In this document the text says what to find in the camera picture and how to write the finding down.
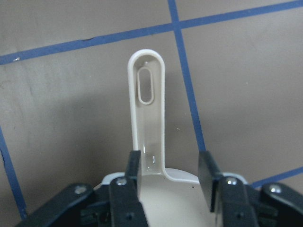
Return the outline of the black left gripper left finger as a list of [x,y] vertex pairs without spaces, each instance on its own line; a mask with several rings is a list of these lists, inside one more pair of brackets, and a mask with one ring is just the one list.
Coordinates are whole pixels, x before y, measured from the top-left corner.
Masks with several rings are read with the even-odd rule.
[[125,171],[125,178],[127,184],[136,192],[139,196],[139,189],[141,184],[141,151],[133,150],[129,154],[128,163]]

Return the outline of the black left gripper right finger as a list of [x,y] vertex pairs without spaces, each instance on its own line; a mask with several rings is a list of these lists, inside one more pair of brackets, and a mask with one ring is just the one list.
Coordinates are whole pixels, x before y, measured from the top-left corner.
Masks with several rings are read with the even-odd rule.
[[198,179],[210,212],[214,212],[216,187],[223,176],[209,151],[200,151],[198,157]]

